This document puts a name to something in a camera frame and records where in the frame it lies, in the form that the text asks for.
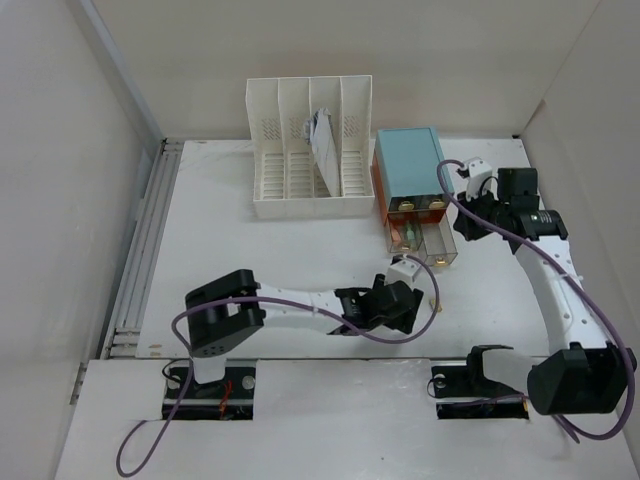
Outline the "small wooden stamp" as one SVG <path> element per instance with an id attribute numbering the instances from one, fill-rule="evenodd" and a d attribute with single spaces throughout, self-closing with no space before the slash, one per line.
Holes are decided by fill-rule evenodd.
<path id="1" fill-rule="evenodd" d="M 435 299 L 430 299 L 429 303 L 433 311 L 437 311 L 437 312 L 442 311 L 442 304 L 438 303 Z"/>

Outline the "orange highlighter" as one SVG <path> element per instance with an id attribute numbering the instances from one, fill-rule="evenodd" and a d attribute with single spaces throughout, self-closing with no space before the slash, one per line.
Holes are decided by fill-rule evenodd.
<path id="1" fill-rule="evenodd" d="M 389 224 L 391 243 L 394 248 L 400 248 L 403 245 L 403 237 L 400 230 L 392 223 Z"/>

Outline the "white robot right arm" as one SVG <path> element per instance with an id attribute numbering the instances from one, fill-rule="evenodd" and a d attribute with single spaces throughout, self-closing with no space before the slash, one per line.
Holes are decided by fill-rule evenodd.
<path id="1" fill-rule="evenodd" d="M 631 408 L 637 361 L 583 290 L 560 214 L 540 206 L 537 170 L 494 170 L 472 159 L 457 173 L 467 186 L 456 199 L 455 230 L 468 241 L 496 233 L 508 242 L 545 323 L 549 356 L 530 368 L 525 384 L 535 410 L 604 414 L 621 400 Z"/>

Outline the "clear drawer gold handle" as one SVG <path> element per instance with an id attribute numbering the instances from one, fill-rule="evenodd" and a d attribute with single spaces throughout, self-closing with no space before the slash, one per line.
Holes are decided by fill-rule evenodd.
<path id="1" fill-rule="evenodd" d="M 446 210 L 449 205 L 449 199 L 444 194 L 425 195 L 422 201 L 424 210 Z"/>

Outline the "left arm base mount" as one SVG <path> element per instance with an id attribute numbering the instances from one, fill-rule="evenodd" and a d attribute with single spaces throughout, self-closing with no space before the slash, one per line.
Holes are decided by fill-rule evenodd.
<path id="1" fill-rule="evenodd" d="M 220 380 L 197 383 L 192 380 L 180 402 L 174 420 L 249 421 L 254 414 L 256 362 L 232 361 Z M 169 418 L 187 379 L 186 360 L 172 360 L 161 370 L 165 380 L 162 419 Z"/>

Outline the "white spiral notebook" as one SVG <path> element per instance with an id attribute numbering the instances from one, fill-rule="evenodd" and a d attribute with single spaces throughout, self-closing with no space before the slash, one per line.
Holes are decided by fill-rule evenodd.
<path id="1" fill-rule="evenodd" d="M 319 108 L 306 119 L 303 134 L 326 190 L 331 197 L 340 197 L 340 166 L 329 109 Z"/>

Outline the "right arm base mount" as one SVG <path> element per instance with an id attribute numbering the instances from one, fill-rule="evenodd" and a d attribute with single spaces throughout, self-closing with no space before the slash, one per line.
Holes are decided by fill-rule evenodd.
<path id="1" fill-rule="evenodd" d="M 431 365 L 427 393 L 436 400 L 439 420 L 528 420 L 524 394 L 485 376 L 483 354 L 512 352 L 504 345 L 474 346 L 464 361 L 436 361 Z"/>

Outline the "green highlighter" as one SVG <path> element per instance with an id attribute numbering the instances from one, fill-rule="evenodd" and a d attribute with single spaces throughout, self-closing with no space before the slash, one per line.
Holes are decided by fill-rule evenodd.
<path id="1" fill-rule="evenodd" d="M 407 222 L 405 224 L 405 234 L 406 234 L 407 242 L 409 244 L 414 244 L 415 241 L 416 241 L 416 236 L 415 236 L 414 229 L 413 229 L 413 227 L 412 227 L 410 222 Z"/>

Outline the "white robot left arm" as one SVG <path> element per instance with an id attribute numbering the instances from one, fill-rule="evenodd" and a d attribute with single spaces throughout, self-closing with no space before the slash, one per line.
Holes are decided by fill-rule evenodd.
<path id="1" fill-rule="evenodd" d="M 325 336 L 368 336 L 383 327 L 410 334 L 424 293 L 411 283 L 300 291 L 258 282 L 249 269 L 236 270 L 185 297 L 190 355 L 189 384 L 201 396 L 223 387 L 226 358 L 265 328 L 303 329 Z"/>

